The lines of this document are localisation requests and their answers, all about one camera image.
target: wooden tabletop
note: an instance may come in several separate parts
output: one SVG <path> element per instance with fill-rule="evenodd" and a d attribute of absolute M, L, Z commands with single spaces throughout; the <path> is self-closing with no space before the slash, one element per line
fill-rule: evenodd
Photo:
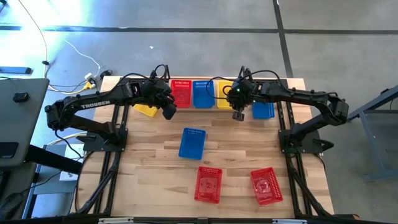
<path fill-rule="evenodd" d="M 209 79 L 208 77 L 176 77 Z M 101 91 L 110 90 L 119 77 L 105 77 Z M 301 78 L 288 78 L 289 88 L 305 89 Z M 309 120 L 309 106 L 292 104 L 296 122 Z M 94 120 L 111 121 L 114 106 L 97 108 Z M 167 121 L 161 110 L 148 117 L 129 110 L 129 137 L 122 153 L 114 193 L 112 216 L 135 217 L 229 217 L 290 218 L 292 199 L 284 156 L 280 153 L 277 132 L 280 129 L 275 105 L 275 118 L 253 119 L 251 107 L 244 110 L 243 122 L 232 119 L 231 110 L 179 110 Z M 185 127 L 206 131 L 203 159 L 193 161 L 178 156 Z M 83 168 L 78 188 L 79 207 L 93 193 L 100 179 L 103 152 L 96 152 Z M 303 154 L 307 184 L 324 208 L 333 213 L 323 165 L 317 157 Z M 219 204 L 195 201 L 198 166 L 223 170 Z M 283 201 L 259 206 L 254 196 L 249 173 L 273 167 L 282 191 Z M 103 197 L 103 206 L 108 188 Z M 301 191 L 300 208 L 304 212 Z"/>

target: yellow plastic basket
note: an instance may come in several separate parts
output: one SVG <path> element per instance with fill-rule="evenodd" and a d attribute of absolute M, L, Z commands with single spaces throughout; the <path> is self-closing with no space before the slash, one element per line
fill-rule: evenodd
<path fill-rule="evenodd" d="M 218 81 L 217 82 L 217 97 L 226 97 L 223 93 L 224 86 L 231 86 L 233 82 L 231 81 Z M 230 88 L 225 88 L 225 92 L 227 93 Z M 222 110 L 231 110 L 232 107 L 229 106 L 229 103 L 226 100 L 217 99 L 217 107 Z"/>
<path fill-rule="evenodd" d="M 158 109 L 155 106 L 149 108 L 147 105 L 134 105 L 134 109 L 140 111 L 141 113 L 153 118 Z"/>

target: blue basket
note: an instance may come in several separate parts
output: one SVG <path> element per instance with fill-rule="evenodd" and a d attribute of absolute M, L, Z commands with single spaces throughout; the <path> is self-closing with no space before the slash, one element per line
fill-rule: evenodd
<path fill-rule="evenodd" d="M 193 81 L 193 105 L 196 108 L 212 108 L 215 105 L 215 99 L 206 91 L 208 80 Z M 207 89 L 210 94 L 214 95 L 213 81 L 209 83 Z"/>
<path fill-rule="evenodd" d="M 184 128 L 180 145 L 179 157 L 201 160 L 205 148 L 206 131 Z"/>
<path fill-rule="evenodd" d="M 275 117 L 273 103 L 255 102 L 252 104 L 252 112 L 254 119 L 269 119 Z"/>

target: gray floor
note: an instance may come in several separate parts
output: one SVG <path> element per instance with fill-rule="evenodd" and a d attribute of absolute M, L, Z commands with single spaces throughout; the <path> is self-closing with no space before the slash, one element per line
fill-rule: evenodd
<path fill-rule="evenodd" d="M 23 1 L 43 26 L 278 28 L 272 0 L 120 0 Z M 395 0 L 279 0 L 285 29 L 398 29 Z M 42 76 L 44 45 L 17 1 L 0 12 L 0 24 L 25 26 L 0 31 L 1 63 L 34 68 Z M 241 65 L 252 70 L 272 69 L 286 77 L 278 34 L 175 32 L 44 32 L 53 63 L 53 84 L 76 84 L 96 65 L 79 56 L 63 39 L 97 60 L 116 75 L 149 74 L 167 63 L 172 75 L 235 76 Z M 351 111 L 380 91 L 398 84 L 398 35 L 286 34 L 293 76 L 304 78 L 308 89 L 337 91 Z M 44 105 L 64 95 L 48 92 Z M 392 106 L 398 109 L 398 102 Z M 92 117 L 88 110 L 83 116 Z M 77 130 L 66 130 L 75 133 Z M 359 120 L 326 127 L 324 139 L 335 143 L 325 153 L 326 175 L 336 213 L 356 213 L 365 220 L 398 222 L 398 179 L 364 182 L 374 172 L 367 139 Z M 40 114 L 32 144 L 41 146 L 55 136 Z M 52 212 L 48 203 L 56 197 Z M 65 213 L 70 198 L 46 195 L 38 200 L 34 216 Z"/>

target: red basket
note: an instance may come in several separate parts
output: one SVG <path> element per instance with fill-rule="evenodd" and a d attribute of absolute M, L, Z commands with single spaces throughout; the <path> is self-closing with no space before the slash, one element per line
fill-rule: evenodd
<path fill-rule="evenodd" d="M 191 80 L 172 80 L 172 95 L 179 108 L 188 108 L 191 105 Z"/>
<path fill-rule="evenodd" d="M 259 205 L 283 201 L 278 181 L 272 167 L 250 172 L 254 193 Z"/>
<path fill-rule="evenodd" d="M 219 203 L 222 175 L 223 170 L 221 169 L 200 166 L 195 189 L 195 200 Z"/>

